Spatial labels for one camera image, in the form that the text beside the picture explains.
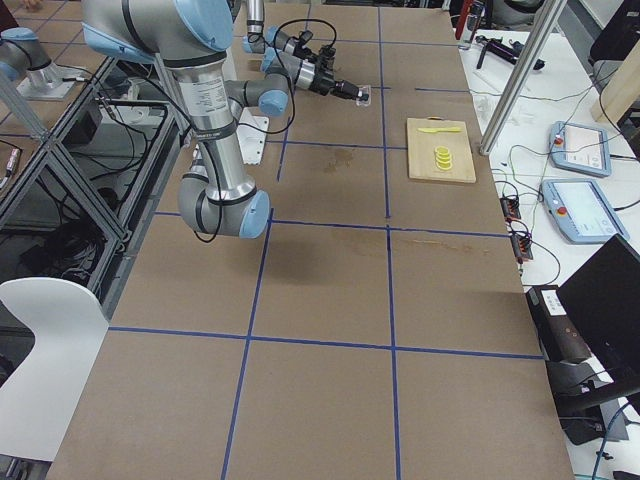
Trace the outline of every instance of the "stain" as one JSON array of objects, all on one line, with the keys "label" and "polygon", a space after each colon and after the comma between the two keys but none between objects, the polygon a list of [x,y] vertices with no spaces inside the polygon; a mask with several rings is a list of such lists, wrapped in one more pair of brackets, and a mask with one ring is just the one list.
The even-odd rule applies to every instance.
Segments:
[{"label": "stain", "polygon": [[324,173],[336,173],[338,168],[351,166],[353,160],[353,150],[347,150],[345,148],[338,148],[333,150],[334,160],[322,169]]},{"label": "stain", "polygon": [[[445,250],[449,250],[452,252],[462,252],[462,253],[475,253],[476,249],[474,247],[472,247],[471,245],[466,245],[466,244],[462,244],[462,245],[451,245],[447,242],[443,242],[440,240],[419,240],[419,239],[412,239],[412,240],[404,240],[403,243],[407,243],[409,245],[413,245],[413,246],[427,246],[427,247],[433,247],[433,248],[444,248]],[[487,250],[487,249],[483,249],[482,250],[482,255],[490,255],[491,251]]]}]

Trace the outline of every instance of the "black monitor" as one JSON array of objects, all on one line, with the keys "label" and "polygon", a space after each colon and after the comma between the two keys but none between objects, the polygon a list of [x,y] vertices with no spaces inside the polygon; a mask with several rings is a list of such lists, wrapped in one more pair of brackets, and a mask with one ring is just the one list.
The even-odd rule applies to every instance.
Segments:
[{"label": "black monitor", "polygon": [[611,237],[557,291],[567,315],[613,383],[557,396],[572,415],[626,396],[640,413],[640,255]]},{"label": "black monitor", "polygon": [[602,33],[593,43],[589,61],[627,58],[640,39],[640,0],[623,0]]}]

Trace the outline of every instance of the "small object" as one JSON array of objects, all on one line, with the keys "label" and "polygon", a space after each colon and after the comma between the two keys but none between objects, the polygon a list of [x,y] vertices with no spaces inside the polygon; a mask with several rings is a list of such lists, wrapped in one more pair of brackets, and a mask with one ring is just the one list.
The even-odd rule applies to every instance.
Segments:
[{"label": "small object", "polygon": [[520,214],[520,202],[517,198],[500,197],[500,207],[502,208],[505,220],[519,220],[522,218]]},{"label": "small object", "polygon": [[[505,45],[504,43],[502,43],[501,38],[487,38],[483,35],[478,35],[478,37],[476,38],[476,42],[478,42],[481,45],[484,45],[489,52],[493,53],[494,55],[497,55],[503,60],[506,60],[512,65],[515,65],[518,61],[518,58],[520,58],[520,53],[514,50],[513,48],[509,47],[508,45]],[[533,69],[540,70],[542,67],[544,67],[544,65],[545,65],[544,61],[538,59],[536,60],[536,63],[533,66]]]},{"label": "small object", "polygon": [[603,128],[556,122],[551,127],[550,151],[558,168],[601,178],[611,175],[607,131]]},{"label": "small object", "polygon": [[[460,127],[460,133],[425,135],[420,128]],[[451,154],[451,168],[443,170],[435,157],[436,148],[446,145]],[[475,183],[476,175],[473,155],[464,122],[454,120],[407,119],[407,159],[410,180]],[[442,166],[447,168],[446,159]]]},{"label": "small object", "polygon": [[18,164],[20,163],[20,155],[22,154],[22,150],[19,148],[13,148],[11,150],[11,154],[9,155],[9,161],[7,162],[7,169],[4,174],[4,178],[0,180],[0,190],[2,190],[9,180],[13,176],[13,174],[18,169]]},{"label": "small object", "polygon": [[451,133],[460,133],[462,129],[460,127],[434,127],[434,128],[419,128],[419,132],[422,133],[439,133],[439,132],[451,132]]},{"label": "small object", "polygon": [[604,458],[605,460],[613,460],[613,455],[603,451],[602,452],[602,458]]},{"label": "small object", "polygon": [[480,52],[480,58],[478,58],[478,64],[476,65],[476,70],[480,70],[482,68],[482,64],[484,63],[484,56],[487,54],[488,48],[489,48],[489,44],[485,43],[484,47],[482,47],[482,51]]},{"label": "small object", "polygon": [[447,171],[451,170],[453,167],[453,158],[451,155],[451,150],[447,147],[437,146],[435,148],[436,154],[436,165],[440,170]]},{"label": "small object", "polygon": [[531,238],[522,233],[511,233],[511,248],[518,263],[533,260],[533,252],[531,251]]},{"label": "small object", "polygon": [[484,2],[482,0],[474,0],[465,15],[460,15],[458,22],[462,22],[462,31],[458,37],[458,48],[461,50],[469,50],[473,37],[480,26],[482,14],[484,12]]},{"label": "small object", "polygon": [[371,105],[371,85],[363,85],[358,92],[358,98],[356,98],[357,107],[368,107]]},{"label": "small object", "polygon": [[605,243],[616,233],[629,239],[595,180],[543,180],[540,190],[547,210],[571,243]]}]

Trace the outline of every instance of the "black cable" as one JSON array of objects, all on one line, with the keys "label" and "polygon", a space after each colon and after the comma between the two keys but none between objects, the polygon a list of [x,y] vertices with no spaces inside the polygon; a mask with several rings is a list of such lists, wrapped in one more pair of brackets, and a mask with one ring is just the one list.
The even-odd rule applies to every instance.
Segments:
[{"label": "black cable", "polygon": [[220,226],[222,225],[222,187],[220,186],[220,174],[218,172],[218,166],[216,165],[216,162],[213,158],[213,154],[211,153],[211,150],[209,149],[209,144],[207,142],[202,142],[202,145],[204,145],[205,150],[207,151],[207,154],[209,155],[209,158],[211,160],[211,164],[213,165],[213,170],[215,172],[216,175],[216,185],[218,187],[218,224],[216,225],[216,229],[213,232],[211,238],[209,238],[208,240],[203,239],[200,235],[198,235],[198,232],[196,232],[195,230],[193,231],[193,233],[195,234],[196,238],[198,240],[200,240],[202,243],[211,243],[213,242],[216,237],[218,236],[218,233],[220,232]]},{"label": "black cable", "polygon": [[494,180],[493,183],[503,183],[505,185],[509,185],[516,192],[516,197],[518,196],[518,188],[513,183],[511,183],[511,182],[509,182],[507,180]]},{"label": "black cable", "polygon": [[596,480],[596,477],[598,474],[598,465],[600,465],[600,460],[602,460],[602,455],[604,454],[604,447],[607,444],[607,440],[609,440],[609,433],[611,432],[611,427],[613,427],[613,424],[615,423],[617,418],[620,416],[623,410],[627,408],[629,405],[631,405],[630,402],[625,403],[618,410],[616,410],[616,413],[614,413],[613,417],[611,417],[611,420],[607,425],[607,430],[604,432],[604,437],[602,438],[602,444],[600,445],[600,449],[598,450],[598,456],[596,457],[596,463],[593,466],[593,474],[591,475],[591,480]]},{"label": "black cable", "polygon": [[[134,75],[138,75],[138,72],[135,71],[135,68],[132,67],[129,63],[121,61],[119,62],[121,65],[127,67],[127,69],[129,70],[129,73],[132,73]],[[147,82],[149,85],[151,85],[154,89],[156,89],[158,92],[160,92],[162,94],[162,96],[164,98],[167,99],[167,101],[173,105],[173,107],[180,113],[180,115],[182,115],[185,120],[187,121],[187,123],[189,124],[189,126],[195,130],[195,127],[193,125],[193,123],[191,122],[191,117],[189,115],[187,115],[187,113],[180,107],[180,105],[178,105],[175,100],[173,98],[171,98],[169,96],[169,94],[167,94],[164,90],[162,90],[162,88],[160,88],[160,86],[153,82],[152,80],[148,79],[148,78],[144,78],[144,77],[140,77],[142,80],[144,80],[145,82]]]},{"label": "black cable", "polygon": [[[294,20],[289,20],[288,22],[284,22],[276,30],[276,33],[275,33],[275,35],[273,37],[273,41],[274,41],[273,45],[269,45],[270,47],[273,48],[273,50],[274,50],[274,52],[276,54],[276,58],[278,59],[278,63],[280,65],[282,65],[283,67],[284,67],[284,63],[282,62],[282,59],[280,58],[279,50],[276,48],[276,45],[275,45],[275,40],[276,40],[276,38],[278,38],[278,34],[280,33],[280,31],[283,28],[285,28],[285,27],[287,27],[289,25],[292,25],[294,23],[308,23],[308,22],[321,23],[321,24],[327,25],[329,28],[331,28],[331,30],[333,31],[333,40],[331,41],[331,44],[329,45],[329,48],[332,48],[335,45],[336,41],[338,40],[338,31],[336,30],[336,28],[333,25],[331,25],[326,20],[322,20],[322,19],[318,19],[318,18],[309,18],[309,19],[307,19],[307,18],[297,18],[297,19],[294,19]],[[248,123],[244,123],[244,122],[239,123],[238,126],[244,125],[246,127],[252,128],[253,130],[257,130],[260,133],[264,133],[265,135],[277,135],[279,133],[286,132],[289,129],[289,127],[291,127],[291,125],[293,124],[293,121],[296,118],[296,100],[295,100],[295,94],[294,94],[294,89],[293,89],[293,81],[292,81],[292,79],[291,79],[291,77],[289,75],[289,72],[287,71],[286,67],[285,67],[285,71],[287,72],[287,77],[286,77],[287,78],[287,87],[289,88],[289,95],[291,97],[291,116],[289,117],[289,119],[287,121],[287,124],[283,128],[281,128],[280,130],[276,130],[276,131],[273,131],[273,132],[270,132],[270,131],[267,131],[267,130],[262,130],[262,129],[254,126],[254,125],[249,125]]]},{"label": "black cable", "polygon": [[105,170],[109,170],[110,172],[113,172],[113,173],[123,171],[123,170],[122,170],[123,168],[124,168],[125,170],[128,170],[129,168],[131,168],[131,167],[129,167],[128,165],[125,165],[125,167],[126,167],[126,168],[125,168],[125,167],[113,168],[113,167],[110,167],[110,166],[108,166],[108,165],[106,165],[106,164],[104,164],[104,163],[100,162],[100,161],[99,161],[99,160],[97,160],[95,157],[92,157],[91,155],[88,155],[88,154],[86,154],[86,153],[82,153],[82,152],[71,152],[71,151],[70,151],[69,153],[70,153],[71,155],[78,155],[78,156],[81,156],[81,157],[83,157],[83,158],[86,158],[87,160],[90,160],[90,161],[92,161],[93,163],[95,163],[96,165],[99,165],[100,167],[104,168]]},{"label": "black cable", "polygon": [[609,118],[609,115],[607,115],[607,112],[605,112],[604,110],[604,105],[602,105],[602,92],[599,93],[598,95],[598,103],[600,104],[600,110],[602,110],[602,114],[605,116],[605,118],[609,121],[609,123],[611,124],[611,126],[613,128],[616,129],[616,131],[618,133],[622,133],[622,130],[620,130],[620,127],[618,127],[615,123],[613,123],[613,121],[611,120],[611,118]]},{"label": "black cable", "polygon": [[605,368],[604,370],[600,370],[599,372],[593,372],[591,375],[589,375],[589,376],[587,376],[587,377],[584,377],[584,378],[583,378],[582,380],[580,380],[579,382],[574,383],[573,385],[571,385],[571,386],[569,386],[569,387],[566,387],[564,390],[565,390],[565,392],[567,392],[568,390],[571,390],[572,388],[579,387],[580,385],[582,385],[584,382],[586,382],[586,381],[587,381],[587,380],[589,380],[590,378],[595,377],[596,375],[600,375],[601,373],[607,373],[607,372],[609,372],[609,371],[611,371],[611,370],[614,370],[614,369],[616,369],[616,368],[618,368],[618,367],[613,367],[613,368],[610,368],[610,369],[606,369],[606,368]]},{"label": "black cable", "polygon": [[[533,239],[531,240],[531,243],[534,244],[534,245],[537,245],[538,247],[542,248],[545,252],[547,252],[549,255],[551,255],[553,257],[553,259],[556,261],[556,264],[558,265],[558,273],[556,273],[555,277],[553,277],[553,280],[551,280],[549,282],[537,284],[537,285],[551,285],[551,284],[555,283],[555,281],[560,276],[560,272],[562,271],[562,265],[560,264],[560,260],[558,259],[558,257],[556,256],[555,253],[553,253],[551,250],[549,250],[544,245],[539,244],[538,242],[534,241]],[[535,285],[522,284],[522,286],[523,287],[533,287]]]},{"label": "black cable", "polygon": [[609,156],[611,158],[620,158],[620,159],[627,159],[627,160],[635,160],[636,162],[640,162],[640,158],[638,157],[631,157],[628,155],[616,155],[615,153],[610,153]]},{"label": "black cable", "polygon": [[0,143],[4,143],[5,145],[9,145],[10,147],[17,148],[22,152],[22,149],[19,146],[17,146],[15,143],[7,142],[6,140],[2,140],[1,138],[0,138]]},{"label": "black cable", "polygon": [[613,210],[614,210],[615,212],[620,212],[620,211],[622,211],[622,210],[626,210],[627,208],[635,207],[635,206],[636,206],[636,205],[638,205],[638,204],[640,204],[640,200],[636,200],[635,202],[630,203],[629,205],[625,205],[624,207],[617,207],[617,208],[614,208]]},{"label": "black cable", "polygon": [[27,60],[29,60],[29,68],[33,68],[33,58],[31,57],[31,55],[29,54],[29,52],[27,52],[24,47],[22,45],[20,45],[17,42],[14,42],[13,40],[7,40],[6,38],[2,39],[3,42],[7,42],[10,43],[11,45],[13,45],[14,47],[16,47],[18,50],[20,50],[25,57],[27,57]]}]

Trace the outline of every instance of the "metal extrusion bar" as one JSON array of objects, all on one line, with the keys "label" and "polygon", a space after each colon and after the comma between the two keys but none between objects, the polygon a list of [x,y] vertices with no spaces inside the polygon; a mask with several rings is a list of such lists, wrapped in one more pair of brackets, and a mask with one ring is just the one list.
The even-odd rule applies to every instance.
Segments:
[{"label": "metal extrusion bar", "polygon": [[[164,66],[164,62],[162,61],[162,57],[160,54],[156,54],[156,71],[158,72],[158,78],[160,79],[160,83],[164,87],[165,92],[171,99],[176,102],[182,108],[182,111],[185,111],[184,102],[182,101],[182,96],[178,93],[178,86],[176,85],[176,81],[173,79],[173,76]],[[180,133],[184,135],[184,133],[189,128],[189,122],[186,118],[182,116],[182,114],[170,103],[169,111],[173,114],[173,118],[178,124],[178,128],[180,129]]]},{"label": "metal extrusion bar", "polygon": [[536,22],[529,39],[518,63],[513,69],[513,73],[509,77],[504,93],[482,137],[482,142],[480,143],[480,153],[482,155],[488,155],[496,144],[498,136],[507,122],[511,110],[513,110],[518,96],[566,3],[567,0],[547,0],[536,16]]},{"label": "metal extrusion bar", "polygon": [[2,71],[0,71],[0,94],[2,94],[2,100],[9,110],[27,127],[29,133],[34,138],[45,141],[48,133],[47,129]]}]

